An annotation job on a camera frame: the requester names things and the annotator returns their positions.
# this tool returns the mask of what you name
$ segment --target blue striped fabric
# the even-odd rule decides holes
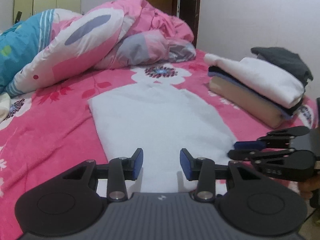
[[[14,76],[49,45],[53,15],[54,9],[38,13],[9,30],[6,39],[0,36],[0,92],[5,88],[11,97],[24,94],[16,88]],[[2,47],[11,53],[1,54]]]

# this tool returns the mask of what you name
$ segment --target gray folded cloth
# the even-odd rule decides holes
[[[308,84],[308,79],[313,80],[313,75],[308,66],[301,60],[298,54],[280,47],[256,47],[252,48],[253,54],[259,55],[273,65],[276,65],[295,76],[304,86]]]

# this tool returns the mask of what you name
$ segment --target folded clothes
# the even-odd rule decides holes
[[[273,129],[285,121],[284,115],[275,105],[219,76],[212,77],[209,88],[212,92],[235,103]]]
[[[256,47],[251,52],[258,55],[258,58],[266,60],[295,76],[304,86],[308,79],[313,80],[312,73],[308,66],[301,60],[298,54],[280,47]]]
[[[303,102],[303,98],[302,98],[295,106],[287,109],[287,108],[271,101],[270,99],[266,98],[265,96],[260,95],[259,93],[257,93],[253,89],[247,87],[245,84],[241,83],[239,80],[237,80],[236,78],[234,78],[233,76],[231,76],[230,74],[228,74],[227,72],[223,71],[222,69],[220,69],[218,67],[214,67],[214,66],[209,67],[208,75],[210,77],[219,76],[219,77],[233,83],[234,85],[241,87],[242,89],[245,89],[248,92],[255,94],[257,97],[261,98],[262,100],[267,101],[270,104],[273,104],[274,107],[277,108],[282,113],[283,117],[286,120],[292,119],[292,116],[297,111],[297,109],[302,105],[302,102]]]
[[[277,104],[291,108],[305,92],[303,84],[287,71],[264,60],[245,57],[241,61],[206,54],[208,65],[218,66],[240,82]]]

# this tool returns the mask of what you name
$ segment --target white towel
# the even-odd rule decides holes
[[[0,123],[9,115],[10,106],[10,96],[8,93],[2,93],[0,95]]]
[[[295,106],[304,94],[303,84],[289,72],[264,60],[245,57],[241,61],[206,54],[208,65],[218,66],[259,94],[285,108]]]
[[[227,152],[236,142],[213,106],[170,85],[127,85],[90,99],[89,106],[109,160],[131,156],[139,147],[144,151],[138,180],[126,182],[129,195],[194,190],[197,182],[187,181],[180,167],[180,150],[228,164]],[[218,184],[217,193],[225,192]]]

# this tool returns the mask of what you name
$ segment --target floral bedsheet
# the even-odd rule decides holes
[[[137,82],[167,83],[214,106],[238,140],[255,140],[270,131],[209,91],[203,57],[204,52],[197,51],[194,61],[184,63],[87,71],[15,98],[10,115],[0,124],[0,239],[14,240],[22,234],[14,205],[24,192],[86,159],[107,162],[87,103],[95,95]],[[315,127],[315,109],[315,102],[306,98],[295,118],[279,129]]]

